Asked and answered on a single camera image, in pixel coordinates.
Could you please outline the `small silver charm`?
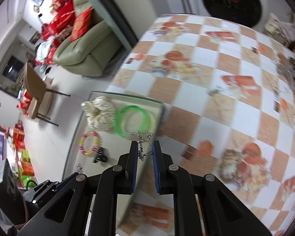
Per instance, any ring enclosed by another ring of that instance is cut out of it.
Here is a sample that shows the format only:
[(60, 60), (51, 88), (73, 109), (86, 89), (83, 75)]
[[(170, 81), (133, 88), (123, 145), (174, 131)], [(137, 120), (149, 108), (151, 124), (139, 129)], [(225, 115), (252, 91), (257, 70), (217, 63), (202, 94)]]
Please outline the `small silver charm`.
[(221, 93), (222, 90), (223, 89), (220, 86), (217, 86), (214, 89), (209, 89), (207, 91), (207, 93), (208, 93), (209, 96), (214, 96), (214, 95), (217, 95), (217, 94)]

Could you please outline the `small black claw clip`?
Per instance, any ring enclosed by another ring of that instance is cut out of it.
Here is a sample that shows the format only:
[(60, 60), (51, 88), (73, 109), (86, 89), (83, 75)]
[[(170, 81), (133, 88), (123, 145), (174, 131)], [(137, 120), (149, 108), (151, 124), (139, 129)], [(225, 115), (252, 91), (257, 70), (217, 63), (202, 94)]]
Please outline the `small black claw clip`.
[(97, 151), (93, 163), (98, 163), (98, 162), (103, 162), (106, 163), (108, 161), (108, 157), (104, 154), (105, 149), (103, 147), (100, 147), (99, 150)]

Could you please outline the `grey jewelry tray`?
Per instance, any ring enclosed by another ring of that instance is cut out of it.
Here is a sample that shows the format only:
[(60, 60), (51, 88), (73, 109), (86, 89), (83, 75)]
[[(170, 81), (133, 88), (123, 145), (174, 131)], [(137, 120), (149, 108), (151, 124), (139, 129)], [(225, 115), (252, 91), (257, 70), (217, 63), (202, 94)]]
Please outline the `grey jewelry tray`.
[[(162, 102), (136, 94), (99, 91), (91, 92), (89, 101), (100, 96), (108, 98), (110, 102), (114, 104), (116, 111), (127, 105), (138, 105), (145, 109), (150, 117), (150, 126), (147, 132), (153, 135), (152, 140), (155, 139), (156, 132), (165, 112), (165, 105)], [(94, 157), (83, 155), (79, 150), (80, 139), (89, 131), (93, 131), (93, 129), (88, 126), (87, 117), (85, 112), (82, 111), (67, 154), (63, 171), (64, 179), (69, 177), (72, 173), (77, 172), (78, 164), (82, 165), (82, 172), (87, 176), (102, 173), (105, 169), (116, 165), (119, 157), (129, 152), (131, 142), (137, 140), (137, 134), (132, 138), (127, 139), (120, 137), (115, 132), (114, 128), (109, 131), (99, 131), (96, 129), (95, 131), (99, 133), (100, 136), (100, 146), (105, 149), (104, 154), (108, 157), (108, 161), (106, 163), (98, 162), (95, 164), (93, 163)]]

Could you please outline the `yellow hanger hook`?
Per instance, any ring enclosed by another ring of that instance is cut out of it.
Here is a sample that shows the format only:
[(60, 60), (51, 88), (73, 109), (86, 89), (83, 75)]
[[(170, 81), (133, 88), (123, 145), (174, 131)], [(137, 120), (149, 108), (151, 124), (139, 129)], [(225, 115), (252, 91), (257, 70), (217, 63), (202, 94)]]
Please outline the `yellow hanger hook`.
[(287, 15), (290, 16), (290, 21), (294, 21), (294, 14), (293, 12), (287, 12)]

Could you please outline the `beige chair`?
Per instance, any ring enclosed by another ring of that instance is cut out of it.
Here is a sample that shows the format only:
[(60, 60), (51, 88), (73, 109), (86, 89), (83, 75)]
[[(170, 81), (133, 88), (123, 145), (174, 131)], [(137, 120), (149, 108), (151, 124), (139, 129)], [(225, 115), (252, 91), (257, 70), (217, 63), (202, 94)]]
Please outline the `beige chair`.
[(42, 105), (43, 99), (47, 92), (68, 97), (70, 97), (70, 95), (47, 87), (46, 83), (40, 78), (40, 76), (28, 63), (26, 63), (24, 66), (23, 83), (30, 97), (32, 97), (32, 101), (28, 108), (29, 118), (32, 120), (39, 119), (59, 127), (59, 125), (52, 122), (49, 117), (39, 113), (39, 108)]

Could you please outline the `checkered printed tablecloth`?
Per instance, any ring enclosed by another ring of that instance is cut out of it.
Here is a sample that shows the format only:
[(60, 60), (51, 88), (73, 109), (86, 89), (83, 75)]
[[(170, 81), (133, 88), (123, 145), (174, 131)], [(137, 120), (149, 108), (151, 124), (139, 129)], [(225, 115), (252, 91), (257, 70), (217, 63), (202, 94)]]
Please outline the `checkered printed tablecloth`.
[(162, 151), (191, 174), (217, 176), (284, 235), (295, 219), (295, 92), (277, 67), (294, 56), (236, 23), (170, 15), (152, 23), (109, 91), (163, 102)]

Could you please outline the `silver chain earrings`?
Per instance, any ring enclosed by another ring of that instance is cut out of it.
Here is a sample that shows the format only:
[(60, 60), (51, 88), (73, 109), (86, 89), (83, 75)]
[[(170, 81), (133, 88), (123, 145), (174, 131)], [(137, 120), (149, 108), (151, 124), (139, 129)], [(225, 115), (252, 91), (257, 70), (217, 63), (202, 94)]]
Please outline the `silver chain earrings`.
[(152, 137), (150, 133), (138, 132), (138, 158), (143, 161), (145, 157), (152, 155)]

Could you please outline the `white washing machine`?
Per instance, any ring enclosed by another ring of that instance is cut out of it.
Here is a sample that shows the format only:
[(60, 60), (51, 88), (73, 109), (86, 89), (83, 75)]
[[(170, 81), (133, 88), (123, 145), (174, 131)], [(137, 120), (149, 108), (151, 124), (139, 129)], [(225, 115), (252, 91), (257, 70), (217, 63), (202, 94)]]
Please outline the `white washing machine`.
[(197, 14), (263, 31), (270, 13), (267, 0), (195, 0)]

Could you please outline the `green translucent bangle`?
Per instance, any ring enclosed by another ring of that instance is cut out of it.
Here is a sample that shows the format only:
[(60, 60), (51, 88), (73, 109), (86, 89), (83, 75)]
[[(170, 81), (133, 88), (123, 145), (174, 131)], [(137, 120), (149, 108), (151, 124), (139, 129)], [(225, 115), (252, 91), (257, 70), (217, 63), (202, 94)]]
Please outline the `green translucent bangle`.
[(147, 132), (150, 126), (148, 112), (138, 105), (127, 105), (114, 114), (115, 132), (123, 138), (130, 139), (138, 132)]

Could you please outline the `green leather sofa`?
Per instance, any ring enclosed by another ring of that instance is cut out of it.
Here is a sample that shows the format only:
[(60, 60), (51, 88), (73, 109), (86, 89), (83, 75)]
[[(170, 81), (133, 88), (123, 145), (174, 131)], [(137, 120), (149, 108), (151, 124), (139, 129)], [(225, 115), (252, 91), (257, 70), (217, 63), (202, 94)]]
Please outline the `green leather sofa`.
[[(91, 5), (89, 0), (73, 0), (76, 17)], [(99, 77), (123, 47), (115, 33), (93, 7), (89, 30), (76, 41), (66, 38), (53, 55), (53, 61), (67, 71), (86, 77)]]

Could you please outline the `cream polka dot scrunchie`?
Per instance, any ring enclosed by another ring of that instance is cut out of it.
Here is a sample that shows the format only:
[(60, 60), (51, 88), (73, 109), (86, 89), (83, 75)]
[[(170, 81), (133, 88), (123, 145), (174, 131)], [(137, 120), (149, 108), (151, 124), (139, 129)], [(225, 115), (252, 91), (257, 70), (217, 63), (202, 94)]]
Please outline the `cream polka dot scrunchie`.
[(109, 131), (113, 128), (116, 108), (105, 96), (81, 104), (87, 117), (88, 126), (99, 131)]

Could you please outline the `pink clothes pile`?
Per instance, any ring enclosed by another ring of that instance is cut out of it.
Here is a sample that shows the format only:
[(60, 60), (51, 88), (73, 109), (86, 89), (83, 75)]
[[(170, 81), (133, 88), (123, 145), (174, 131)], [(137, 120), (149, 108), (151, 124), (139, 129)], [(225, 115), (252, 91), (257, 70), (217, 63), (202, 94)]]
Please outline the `pink clothes pile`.
[(290, 44), (295, 41), (295, 26), (291, 22), (283, 22), (274, 14), (270, 13), (267, 22), (264, 25), (265, 33), (274, 38), (278, 36), (284, 44)]

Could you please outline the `red cushion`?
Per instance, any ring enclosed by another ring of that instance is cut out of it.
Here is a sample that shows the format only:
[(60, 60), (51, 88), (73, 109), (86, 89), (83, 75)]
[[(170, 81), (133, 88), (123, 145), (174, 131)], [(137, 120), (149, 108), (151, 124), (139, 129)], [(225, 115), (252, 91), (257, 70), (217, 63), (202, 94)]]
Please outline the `red cushion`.
[(90, 6), (88, 9), (84, 10), (79, 16), (76, 17), (74, 22), (70, 41), (76, 41), (82, 37), (88, 30), (91, 25), (91, 18), (93, 14), (93, 7)]

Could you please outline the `silver star hair clip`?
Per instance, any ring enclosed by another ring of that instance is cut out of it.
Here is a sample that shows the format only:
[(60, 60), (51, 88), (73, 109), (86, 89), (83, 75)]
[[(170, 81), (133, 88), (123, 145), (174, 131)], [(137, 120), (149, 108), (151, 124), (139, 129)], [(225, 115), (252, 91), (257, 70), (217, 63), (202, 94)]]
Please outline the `silver star hair clip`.
[(79, 174), (82, 173), (82, 165), (81, 165), (81, 164), (78, 164), (78, 166), (77, 166), (77, 172), (78, 172)]

